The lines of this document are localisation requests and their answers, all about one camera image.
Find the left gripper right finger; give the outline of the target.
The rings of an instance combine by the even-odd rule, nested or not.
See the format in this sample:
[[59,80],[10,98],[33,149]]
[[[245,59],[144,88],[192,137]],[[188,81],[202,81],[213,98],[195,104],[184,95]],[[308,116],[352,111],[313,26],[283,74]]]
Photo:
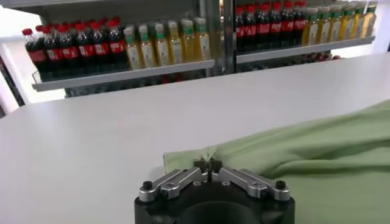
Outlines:
[[270,195],[277,201],[288,201],[290,189],[285,181],[270,180],[247,169],[236,170],[223,166],[221,161],[210,160],[211,179],[222,184],[233,183],[245,190],[253,198],[264,198]]

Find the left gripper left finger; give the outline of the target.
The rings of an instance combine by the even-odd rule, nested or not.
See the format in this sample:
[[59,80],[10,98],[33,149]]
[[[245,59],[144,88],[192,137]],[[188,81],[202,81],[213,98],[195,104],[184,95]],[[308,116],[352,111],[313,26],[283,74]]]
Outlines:
[[138,198],[144,203],[155,201],[163,196],[173,199],[189,184],[207,181],[208,163],[204,160],[195,161],[189,169],[175,169],[155,181],[144,181],[138,191]]

